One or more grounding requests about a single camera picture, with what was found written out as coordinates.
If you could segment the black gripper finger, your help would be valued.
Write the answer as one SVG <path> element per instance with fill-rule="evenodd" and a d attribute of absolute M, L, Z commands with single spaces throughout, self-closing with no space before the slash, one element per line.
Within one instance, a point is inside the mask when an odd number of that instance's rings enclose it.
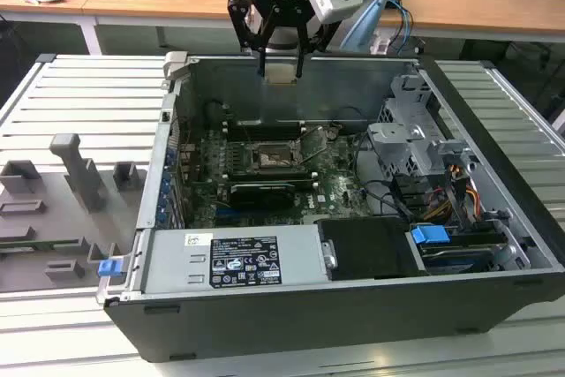
<path fill-rule="evenodd" d="M 307 11 L 305 7 L 296 7 L 295 13 L 296 29 L 298 34 L 298 62 L 296 67 L 296 77 L 301 78 L 305 56 L 313 53 L 315 50 L 324 49 L 322 44 L 326 26 L 320 24 L 318 30 L 314 33 L 314 36 L 310 37 L 308 35 L 307 24 L 313 17 L 313 14 Z"/>
<path fill-rule="evenodd" d="M 245 17 L 254 7 L 262 18 L 260 29 L 254 33 Z M 270 0 L 228 0 L 228 12 L 240 47 L 259 53 L 258 74 L 265 76 L 267 45 L 280 24 L 281 8 Z"/>

